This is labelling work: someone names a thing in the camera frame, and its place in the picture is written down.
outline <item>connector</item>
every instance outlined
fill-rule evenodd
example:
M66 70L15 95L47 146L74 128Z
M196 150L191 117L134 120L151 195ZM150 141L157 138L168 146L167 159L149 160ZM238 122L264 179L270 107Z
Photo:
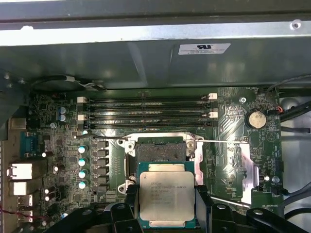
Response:
M21 207L37 206L40 203L40 192L36 191L26 196L18 197L18 205Z
M77 97L77 103L87 103L88 99L84 96Z
M11 193L14 196L29 195L42 187L42 179L11 182Z
M77 116L77 120L78 120L78 121L87 120L87 116L86 116L86 115L82 115L82 114L81 114L81 115L78 115L78 116Z
M7 176L12 180L31 180L45 175L48 172L47 160L11 164L7 169Z

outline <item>metal frame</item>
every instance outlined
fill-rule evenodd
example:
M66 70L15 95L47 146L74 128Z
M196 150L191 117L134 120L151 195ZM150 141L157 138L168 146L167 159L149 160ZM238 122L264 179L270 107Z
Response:
M282 1L202 1L202 0L53 0L0 2L0 20L69 20L81 18L126 18L163 16L221 16L246 14L309 13L311 3L305 0Z
M1 30L0 46L78 44L120 41L286 38L311 36L311 21L181 24L119 27Z
M203 160L203 142L197 140L202 139L201 136L192 133L132 133L124 138L127 140L118 140L118 145L124 148L125 154L135 157L135 145L139 138L144 137L182 137L187 145L186 156L190 157L190 161L194 161L195 181L197 185L203 185L203 172L200 170L200 163ZM126 174L126 157L124 159L124 172ZM118 191L122 194L126 193L129 185L134 184L131 180L125 180L125 183L118 186Z

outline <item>green circuit board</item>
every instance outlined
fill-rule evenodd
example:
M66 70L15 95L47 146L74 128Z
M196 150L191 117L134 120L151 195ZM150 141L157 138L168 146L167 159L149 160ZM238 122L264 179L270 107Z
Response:
M202 107L202 102L211 95L211 100ZM278 101L278 92L272 95ZM77 103L78 97L87 101ZM82 135L83 130L102 136L121 137L131 133L189 132L205 140L242 141L242 147L226 142L203 144L200 170L210 193L234 201L245 200L243 182L246 181L247 171L243 158L246 154L258 168L259 174L258 186L250 192L251 206L275 211L283 200L283 197L275 196L270 191L272 186L282 186L280 120L279 116L267 113L273 107L266 100L263 88L107 90L51 96L35 94L31 96L30 103L27 132L37 137L37 145L31 156L41 156L44 151L54 153L49 158L49 172L43 177L43 188L52 185L66 187L66 198L57 203L59 209L53 217L54 221L60 220L62 213L74 208L86 207L94 202L124 201L125 198L117 191L118 186L126 180L124 148L116 140L108 140L105 150L108 151L109 174L106 190L102 189L97 159L99 150L103 149L99 143L103 140L92 137L75 139L75 136ZM61 107L66 109L63 114L66 119L60 121ZM266 123L262 128L252 128L245 122L245 116L251 111L265 114ZM156 142L168 143L167 138L157 138ZM79 146L87 146L88 150L80 154ZM85 189L78 187L81 168L77 161L82 157L89 160L83 167L89 171L83 179L88 183ZM59 164L64 165L65 169L53 174L53 166ZM272 182L273 177L279 178L279 182ZM46 211L51 203L42 201L41 212ZM239 207L236 209L241 213L245 211Z

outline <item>black cable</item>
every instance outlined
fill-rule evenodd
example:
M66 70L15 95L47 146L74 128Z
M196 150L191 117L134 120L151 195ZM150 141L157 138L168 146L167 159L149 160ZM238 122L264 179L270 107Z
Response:
M301 79L305 79L305 78L310 78L311 77L311 74L307 74L307 75L301 75L301 76L297 76L297 77L292 77L290 79L285 79L283 81L280 81L276 84L273 84L272 86L270 86L266 92L265 92L265 96L266 96L266 99L276 108L278 108L280 110L280 112L283 112L283 109L275 102L275 100L271 99L271 96L269 95L270 94L270 91L272 91L274 88L278 87L278 86L281 86L285 83L289 83L289 82L292 82L292 81L297 81L297 80L301 80Z
M285 206L288 206L289 204L292 204L296 201L299 201L304 198L308 198L311 196L311 190L307 190L305 192L299 193L294 196L290 196L289 198L285 199L281 204L277 207L277 212L280 216L284 216L284 208Z
M311 88L282 88L279 90L280 98L309 96L311 96Z
M78 135L75 136L74 138L88 138L88 137L92 137L92 138L98 138L98 139L115 139L115 140L127 140L127 138L125 137L112 137L112 136L99 136L93 133L86 133L84 135Z
M305 113L308 113L311 111L311 107L307 107L301 111L298 112L293 112L293 113L289 113L289 114L284 114L280 116L280 121L281 122L285 122L287 120L291 120L293 118L299 117L301 115L304 115Z
M285 126L281 126L281 131L290 133L311 133L310 128L290 128Z
M288 212L284 217L286 220L300 214L311 214L311 208L299 208Z

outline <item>screw hole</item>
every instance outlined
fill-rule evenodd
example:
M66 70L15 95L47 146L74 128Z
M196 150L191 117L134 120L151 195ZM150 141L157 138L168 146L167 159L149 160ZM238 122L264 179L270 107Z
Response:
M126 228L126 233L131 233L133 231L133 227L127 227Z
M121 204L117 207L118 210L123 210L125 208L125 205Z
M298 20L298 19L291 23L291 29L292 30L296 30L296 29L298 29L300 27L301 27L301 21Z

